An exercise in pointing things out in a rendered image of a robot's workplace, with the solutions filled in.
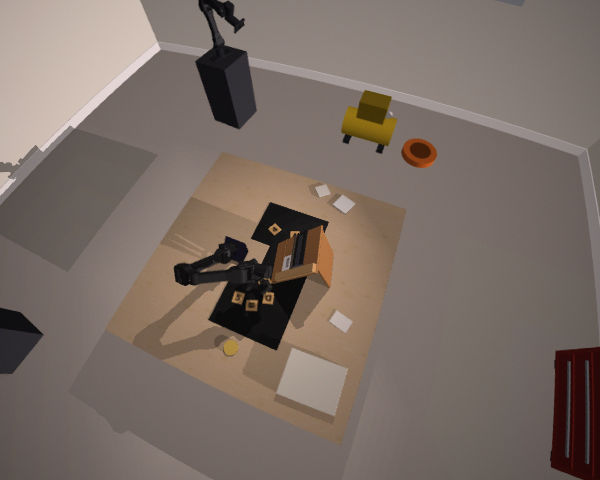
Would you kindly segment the yellow flat disc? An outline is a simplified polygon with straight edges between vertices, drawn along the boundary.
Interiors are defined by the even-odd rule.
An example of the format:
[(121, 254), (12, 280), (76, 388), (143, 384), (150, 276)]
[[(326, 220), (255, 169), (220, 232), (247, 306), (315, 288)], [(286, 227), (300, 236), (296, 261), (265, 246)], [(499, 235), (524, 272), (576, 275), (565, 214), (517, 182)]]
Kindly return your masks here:
[(238, 349), (238, 345), (233, 340), (230, 340), (230, 341), (226, 342), (226, 344), (224, 344), (224, 352), (227, 355), (234, 355), (235, 353), (237, 353), (237, 349)]

